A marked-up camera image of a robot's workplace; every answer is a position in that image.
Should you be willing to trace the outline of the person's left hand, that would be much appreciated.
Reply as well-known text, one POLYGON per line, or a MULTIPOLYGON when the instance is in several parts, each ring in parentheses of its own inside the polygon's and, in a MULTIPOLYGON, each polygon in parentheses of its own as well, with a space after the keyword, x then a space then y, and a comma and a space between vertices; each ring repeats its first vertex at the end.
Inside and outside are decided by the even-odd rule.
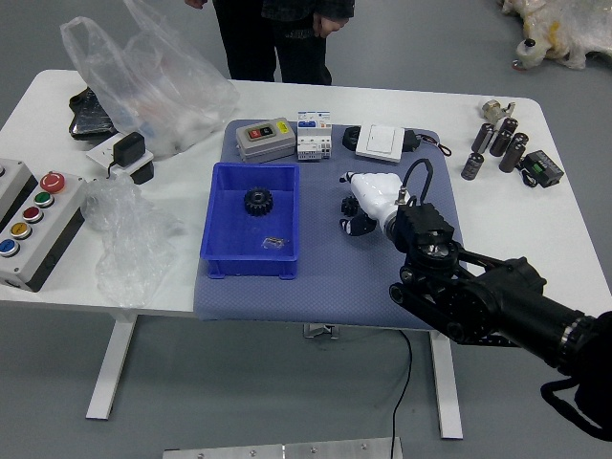
POLYGON ((342 29, 345 24, 345 19, 330 18, 317 13, 313 16, 314 33, 319 38, 327 38, 342 29))

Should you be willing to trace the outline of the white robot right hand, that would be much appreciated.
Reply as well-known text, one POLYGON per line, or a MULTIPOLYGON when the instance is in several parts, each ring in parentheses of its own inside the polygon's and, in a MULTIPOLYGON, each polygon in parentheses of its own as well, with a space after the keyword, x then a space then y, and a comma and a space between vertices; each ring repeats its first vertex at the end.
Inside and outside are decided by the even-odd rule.
POLYGON ((402 180, 394 173, 346 172, 339 178, 348 183, 351 194, 341 202, 344 218, 341 228, 350 236, 361 236, 380 228, 388 238, 393 238, 402 180))

